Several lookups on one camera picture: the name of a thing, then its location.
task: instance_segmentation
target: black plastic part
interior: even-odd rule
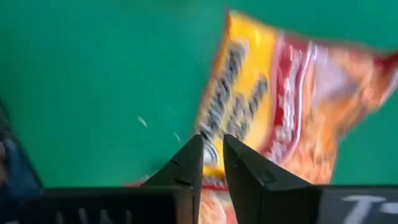
[[[398,223],[398,186],[311,185],[231,135],[223,150],[239,224]]]
[[[46,190],[23,204],[19,222],[195,224],[202,164],[203,141],[195,135],[140,187]]]

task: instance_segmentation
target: chip bag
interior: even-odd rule
[[[224,179],[228,133],[308,182],[330,183],[340,139],[396,89],[395,61],[230,12],[195,125],[205,181]]]

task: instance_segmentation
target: blue fabric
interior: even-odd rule
[[[15,219],[19,204],[40,192],[40,185],[21,149],[11,139],[3,139],[6,151],[7,182],[0,187],[0,223]]]

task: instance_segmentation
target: snack bag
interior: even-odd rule
[[[394,57],[301,39],[230,12],[195,125],[205,179],[223,180],[228,133],[302,179],[328,184],[344,133],[396,89]]]

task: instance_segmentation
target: green surface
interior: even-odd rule
[[[44,185],[121,185],[170,159],[192,134],[227,5],[398,48],[393,0],[2,0],[0,98]],[[347,136],[334,183],[398,184],[397,107],[392,97]]]

